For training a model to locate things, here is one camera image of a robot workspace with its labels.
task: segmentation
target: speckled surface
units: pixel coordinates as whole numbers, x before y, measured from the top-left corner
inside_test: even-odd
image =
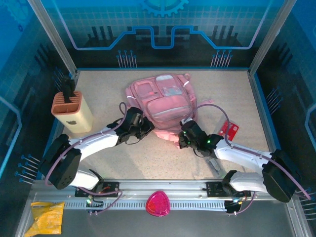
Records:
[[[240,129],[234,142],[268,150],[246,71],[169,71],[192,75],[191,83],[199,101],[213,99]],[[107,124],[121,117],[119,103],[126,102],[125,88],[133,81],[167,73],[167,71],[81,71],[76,90],[85,97],[94,124],[92,132],[98,132]],[[216,108],[199,110],[199,125],[213,133],[222,117]],[[87,134],[71,134],[71,138]],[[191,149],[178,150],[172,142],[157,138],[153,133],[135,145],[121,144],[99,151],[81,162],[93,168],[104,178],[117,179],[207,179],[213,175],[204,159],[196,157]],[[222,161],[226,171],[243,167]]]

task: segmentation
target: red card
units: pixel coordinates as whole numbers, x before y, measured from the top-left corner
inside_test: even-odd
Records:
[[[228,127],[228,122],[225,121],[218,135],[225,137],[227,127]],[[230,129],[227,135],[228,140],[232,141],[238,130],[239,130],[239,126],[230,122]]]

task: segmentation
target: glass panel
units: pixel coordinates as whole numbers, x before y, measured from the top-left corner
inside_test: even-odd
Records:
[[[54,122],[56,75],[68,71],[27,1],[0,5],[0,165],[9,158],[0,180],[0,236],[14,236],[37,170],[36,160],[30,159],[31,167],[21,156],[42,157]],[[19,111],[21,124],[12,110]]]
[[[316,1],[298,0],[257,72],[281,148],[316,192]],[[313,219],[313,205],[306,217]],[[310,224],[316,230],[315,220]]]
[[[43,0],[79,68],[248,67],[282,0]]]

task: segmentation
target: black bracket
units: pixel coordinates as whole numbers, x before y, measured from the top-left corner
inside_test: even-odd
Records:
[[[109,193],[109,192],[114,192],[119,190],[119,182],[108,182],[104,181],[102,185],[102,189],[99,192],[102,192],[104,194]],[[75,191],[75,197],[77,198],[87,198],[89,196],[88,193],[81,189],[76,189]],[[110,195],[104,195],[106,198],[117,198],[119,194],[110,194]]]
[[[223,189],[222,182],[206,182],[206,189],[202,189],[206,191],[208,198],[217,198],[217,197],[223,197],[223,198],[242,198],[242,197],[250,197],[251,192],[250,191],[241,191],[241,192],[235,192],[233,196],[226,193]]]

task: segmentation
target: gear graphic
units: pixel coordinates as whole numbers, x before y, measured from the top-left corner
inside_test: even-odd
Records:
[[[177,14],[179,9],[183,9],[183,5],[189,3],[188,0],[141,0],[140,4],[143,10],[147,10],[148,14],[153,13],[154,16],[161,17],[171,16],[172,13]]]
[[[26,0],[0,0],[0,6],[6,6],[11,16],[19,24],[22,24],[29,16]]]

